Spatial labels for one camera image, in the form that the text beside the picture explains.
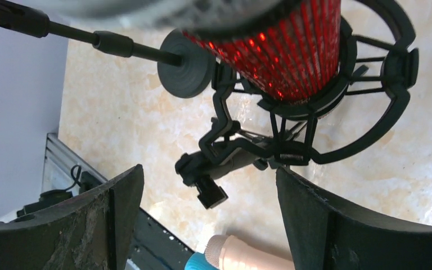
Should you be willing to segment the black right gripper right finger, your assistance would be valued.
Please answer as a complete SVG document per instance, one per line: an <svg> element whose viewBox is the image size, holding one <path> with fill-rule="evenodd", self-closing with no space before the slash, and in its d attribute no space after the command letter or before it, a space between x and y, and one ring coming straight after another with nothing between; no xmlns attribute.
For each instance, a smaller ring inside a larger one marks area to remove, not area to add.
<svg viewBox="0 0 432 270"><path fill-rule="evenodd" d="M288 168L276 185L296 269L432 269L432 226L357 205Z"/></svg>

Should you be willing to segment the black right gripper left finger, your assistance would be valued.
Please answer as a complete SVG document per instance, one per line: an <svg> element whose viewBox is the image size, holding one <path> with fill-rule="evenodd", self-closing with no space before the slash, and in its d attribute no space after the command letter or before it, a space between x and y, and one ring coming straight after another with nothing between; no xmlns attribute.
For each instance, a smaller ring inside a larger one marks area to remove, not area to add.
<svg viewBox="0 0 432 270"><path fill-rule="evenodd" d="M136 165L81 195L0 222L0 269L124 269L143 187Z"/></svg>

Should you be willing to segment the black shock-mount tripod stand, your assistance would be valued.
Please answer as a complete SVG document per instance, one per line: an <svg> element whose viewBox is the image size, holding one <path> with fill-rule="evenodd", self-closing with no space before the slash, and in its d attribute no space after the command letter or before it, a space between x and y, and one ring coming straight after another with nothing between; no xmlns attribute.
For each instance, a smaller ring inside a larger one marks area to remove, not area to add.
<svg viewBox="0 0 432 270"><path fill-rule="evenodd" d="M198 190L198 199L207 209L227 199L215 180L253 165L306 166L311 161L329 164L349 158L373 145L398 121L410 101L409 89L416 83L418 49L409 50L415 40L414 27L396 1L364 1L390 29L393 43L357 35L341 15L338 72L310 99L285 103L268 96L229 65L219 61L212 87L216 116L211 130L199 141L200 151L184 154L175 171L186 186ZM231 118L227 99L241 83L241 93L260 95L259 107L269 113L271 136L243 130ZM381 92L390 102L382 117L362 137L339 149L321 153L313 147L317 123L350 95Z"/></svg>

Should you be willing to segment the red glitter microphone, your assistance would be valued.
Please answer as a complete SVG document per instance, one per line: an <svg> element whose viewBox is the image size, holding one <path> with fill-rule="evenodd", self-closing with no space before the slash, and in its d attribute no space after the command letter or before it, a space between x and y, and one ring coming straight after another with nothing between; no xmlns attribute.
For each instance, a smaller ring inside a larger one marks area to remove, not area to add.
<svg viewBox="0 0 432 270"><path fill-rule="evenodd" d="M340 1L39 1L159 49L179 30L268 96L297 103L338 73Z"/></svg>

